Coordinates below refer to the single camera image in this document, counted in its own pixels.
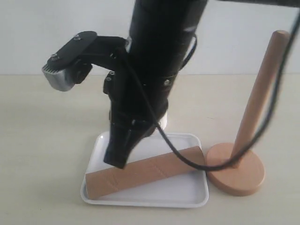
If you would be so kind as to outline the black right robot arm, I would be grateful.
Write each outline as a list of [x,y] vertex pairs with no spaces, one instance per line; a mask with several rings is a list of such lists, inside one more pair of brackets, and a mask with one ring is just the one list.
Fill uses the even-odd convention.
[[104,83],[110,139],[104,162],[123,168],[133,148],[151,135],[168,109],[168,96],[207,5],[205,0],[137,0],[118,67]]

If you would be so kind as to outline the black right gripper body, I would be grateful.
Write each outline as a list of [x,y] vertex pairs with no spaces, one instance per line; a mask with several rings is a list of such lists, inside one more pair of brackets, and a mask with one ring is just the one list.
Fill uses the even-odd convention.
[[111,131],[149,131],[165,115],[168,96],[180,71],[180,48],[124,47],[112,53],[114,75],[103,92],[111,101]]

